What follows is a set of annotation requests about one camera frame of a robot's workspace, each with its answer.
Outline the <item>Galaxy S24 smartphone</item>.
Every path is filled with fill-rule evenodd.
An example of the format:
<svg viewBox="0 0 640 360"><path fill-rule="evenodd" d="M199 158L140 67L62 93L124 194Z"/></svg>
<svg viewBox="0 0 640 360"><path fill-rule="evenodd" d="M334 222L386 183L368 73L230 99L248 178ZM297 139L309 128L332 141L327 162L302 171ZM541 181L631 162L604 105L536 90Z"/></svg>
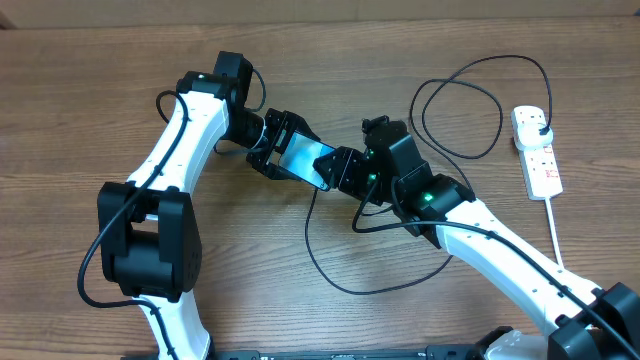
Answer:
<svg viewBox="0 0 640 360"><path fill-rule="evenodd" d="M322 191L328 191L329 185L315 170L314 161L333 152L334 148L294 132L278 165L301 180Z"/></svg>

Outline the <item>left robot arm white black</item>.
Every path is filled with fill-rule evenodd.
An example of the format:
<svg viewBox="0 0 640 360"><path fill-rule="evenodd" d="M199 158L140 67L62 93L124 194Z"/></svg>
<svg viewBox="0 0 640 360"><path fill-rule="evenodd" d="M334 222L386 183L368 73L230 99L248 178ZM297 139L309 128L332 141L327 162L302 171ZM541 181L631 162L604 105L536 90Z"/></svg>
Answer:
<svg viewBox="0 0 640 360"><path fill-rule="evenodd" d="M143 309L160 359L215 356L194 295L202 243L192 195L217 143L239 145L270 179L314 181L311 163L271 162L274 153L301 156L322 144L294 113L271 109L260 116L246 107L257 73L242 54L225 51L212 72L187 72L169 93L175 108L147 159L125 182L107 182L99 192L99 234L88 253L101 255L105 278L125 297L119 304Z"/></svg>

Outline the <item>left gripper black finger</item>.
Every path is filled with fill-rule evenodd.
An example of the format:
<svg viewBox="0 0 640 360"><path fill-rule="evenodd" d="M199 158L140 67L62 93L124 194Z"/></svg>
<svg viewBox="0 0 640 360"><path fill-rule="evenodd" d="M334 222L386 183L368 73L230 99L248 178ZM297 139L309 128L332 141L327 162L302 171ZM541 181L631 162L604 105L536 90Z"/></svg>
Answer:
<svg viewBox="0 0 640 360"><path fill-rule="evenodd" d="M312 139L318 142L321 141L320 137L317 136L311 130L310 126L308 125L308 123L303 117L295 113L288 113L287 120L288 120L288 129L291 132L298 132L309 139Z"/></svg>
<svg viewBox="0 0 640 360"><path fill-rule="evenodd" d="M267 178L271 180L294 180L294 181L302 181L302 178L298 175L295 175L289 170L281 167L278 164L274 163L266 163L264 164L260 172Z"/></svg>

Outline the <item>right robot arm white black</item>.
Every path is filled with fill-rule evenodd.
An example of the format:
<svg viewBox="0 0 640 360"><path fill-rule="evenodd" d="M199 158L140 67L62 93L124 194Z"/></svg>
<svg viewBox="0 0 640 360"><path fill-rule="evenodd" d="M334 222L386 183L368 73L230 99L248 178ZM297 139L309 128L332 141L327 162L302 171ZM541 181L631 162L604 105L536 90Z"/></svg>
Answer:
<svg viewBox="0 0 640 360"><path fill-rule="evenodd" d="M322 150L314 169L363 204L393 205L396 227L423 236L495 285L539 329L499 329L477 359L636 359L639 297L622 283L603 289L511 231L455 179L433 174L406 125L363 123L365 150Z"/></svg>

